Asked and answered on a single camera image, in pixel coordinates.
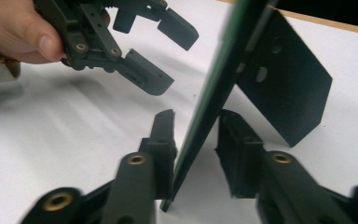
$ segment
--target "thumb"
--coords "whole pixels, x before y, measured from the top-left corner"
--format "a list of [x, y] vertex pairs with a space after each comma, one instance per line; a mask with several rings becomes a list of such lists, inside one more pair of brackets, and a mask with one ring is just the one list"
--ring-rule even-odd
[[57, 62], [63, 57], [59, 34], [33, 8], [23, 17], [23, 21], [17, 24], [14, 30], [17, 36], [33, 46], [47, 60]]

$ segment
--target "human hand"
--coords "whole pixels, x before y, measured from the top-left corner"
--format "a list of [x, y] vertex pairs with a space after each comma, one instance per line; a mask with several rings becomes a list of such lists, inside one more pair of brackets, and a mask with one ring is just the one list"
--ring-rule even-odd
[[25, 63], [64, 57], [59, 34], [34, 10], [33, 0], [0, 0], [0, 54]]

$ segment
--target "brass insert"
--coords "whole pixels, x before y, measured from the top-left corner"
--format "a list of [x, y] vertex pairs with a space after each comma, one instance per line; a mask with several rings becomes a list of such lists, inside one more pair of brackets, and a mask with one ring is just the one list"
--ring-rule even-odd
[[74, 196], [68, 192], [58, 192], [51, 195], [45, 203], [43, 203], [43, 209], [49, 212], [58, 211], [68, 206], [73, 199]]
[[84, 50], [84, 49], [86, 49], [87, 47], [86, 47], [85, 44], [77, 44], [77, 45], [76, 45], [76, 48], [79, 49], [79, 50]]
[[130, 165], [139, 165], [142, 164], [146, 161], [146, 158], [144, 156], [140, 156], [140, 155], [135, 155], [135, 156], [131, 156], [128, 160], [128, 163]]
[[278, 163], [283, 163], [283, 164], [292, 162], [292, 159], [290, 157], [288, 157], [287, 155], [282, 154], [282, 153], [273, 154], [272, 159]]
[[112, 53], [115, 55], [120, 54], [120, 50], [119, 49], [112, 49]]

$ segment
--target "table surface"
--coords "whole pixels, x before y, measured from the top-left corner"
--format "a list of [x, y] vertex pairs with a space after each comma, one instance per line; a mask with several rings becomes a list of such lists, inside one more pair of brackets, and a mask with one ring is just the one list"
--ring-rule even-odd
[[[87, 194], [114, 178], [120, 159], [138, 149], [162, 110], [175, 111], [181, 148], [233, 6], [171, 0], [169, 7], [200, 33], [190, 51], [142, 18], [128, 35], [112, 31], [124, 52], [136, 49], [175, 79], [161, 96], [116, 73], [61, 63], [23, 64], [18, 81], [0, 84], [0, 224], [21, 222], [48, 191], [75, 187]], [[288, 20], [334, 79], [322, 123], [289, 148], [238, 88], [225, 108], [243, 115], [266, 150], [293, 154], [320, 185], [349, 196], [358, 185], [358, 34]], [[169, 212], [157, 211], [158, 223], [260, 223], [255, 200], [230, 198], [215, 147], [214, 127]]]

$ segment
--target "finger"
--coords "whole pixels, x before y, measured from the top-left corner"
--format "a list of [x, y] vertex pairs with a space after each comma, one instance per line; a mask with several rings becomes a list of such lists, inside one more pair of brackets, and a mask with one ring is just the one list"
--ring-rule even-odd
[[34, 11], [33, 4], [27, 5], [23, 15], [16, 17], [16, 19], [17, 22], [11, 22], [12, 33], [33, 46], [49, 61], [57, 62], [62, 58], [62, 41], [59, 34]]
[[48, 60], [45, 56], [39, 53], [39, 51], [29, 51], [25, 53], [12, 53], [11, 58], [15, 58], [20, 62], [25, 63], [51, 63], [52, 60]]

